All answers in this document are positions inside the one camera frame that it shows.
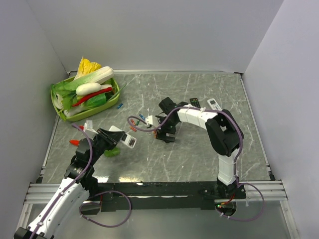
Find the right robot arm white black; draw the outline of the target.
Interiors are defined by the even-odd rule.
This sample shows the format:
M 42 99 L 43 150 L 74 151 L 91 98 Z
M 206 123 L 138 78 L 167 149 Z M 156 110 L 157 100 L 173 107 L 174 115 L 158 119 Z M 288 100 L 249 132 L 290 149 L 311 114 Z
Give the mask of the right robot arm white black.
M 218 154 L 218 194 L 222 198 L 231 197 L 235 193 L 235 186 L 239 184 L 237 159 L 243 149 L 244 135 L 230 111 L 209 111 L 186 102 L 176 104 L 169 97 L 163 99 L 159 107 L 166 116 L 156 116 L 159 120 L 156 139 L 165 143 L 174 142 L 176 125 L 181 122 L 207 131 L 210 143 Z

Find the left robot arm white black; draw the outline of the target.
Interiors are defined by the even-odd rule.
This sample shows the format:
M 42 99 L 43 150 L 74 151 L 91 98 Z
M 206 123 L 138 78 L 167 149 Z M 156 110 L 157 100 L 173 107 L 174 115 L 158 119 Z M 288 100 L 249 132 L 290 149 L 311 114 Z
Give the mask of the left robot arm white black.
M 75 155 L 67 167 L 64 177 L 45 208 L 26 227 L 19 227 L 15 239 L 56 239 L 63 230 L 63 224 L 86 200 L 98 196 L 98 180 L 93 177 L 94 164 L 106 150 L 114 149 L 125 139 L 126 133 L 97 130 L 93 138 L 83 133 L 85 138 L 79 141 Z

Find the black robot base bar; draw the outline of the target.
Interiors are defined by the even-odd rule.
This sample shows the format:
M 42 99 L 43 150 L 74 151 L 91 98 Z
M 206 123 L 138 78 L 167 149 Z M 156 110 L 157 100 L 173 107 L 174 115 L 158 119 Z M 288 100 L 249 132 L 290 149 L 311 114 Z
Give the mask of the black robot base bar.
M 90 201 L 100 201 L 102 212 L 155 209 L 215 210 L 215 204 L 246 199 L 243 186 L 219 181 L 99 183 Z

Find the red white remote control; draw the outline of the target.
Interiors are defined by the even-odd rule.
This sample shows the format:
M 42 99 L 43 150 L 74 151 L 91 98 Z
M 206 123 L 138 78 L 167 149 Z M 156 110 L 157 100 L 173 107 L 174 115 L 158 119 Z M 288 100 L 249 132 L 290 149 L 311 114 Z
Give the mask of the red white remote control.
M 118 127 L 112 125 L 109 128 L 109 131 L 120 132 L 120 131 L 123 131 L 123 130 L 121 130 Z M 136 142 L 137 142 L 137 139 L 134 138 L 133 136 L 129 135 L 127 132 L 124 132 L 124 135 L 123 135 L 123 137 L 120 140 L 120 143 L 122 143 L 123 145 L 129 147 L 130 149 L 133 149 L 135 147 Z

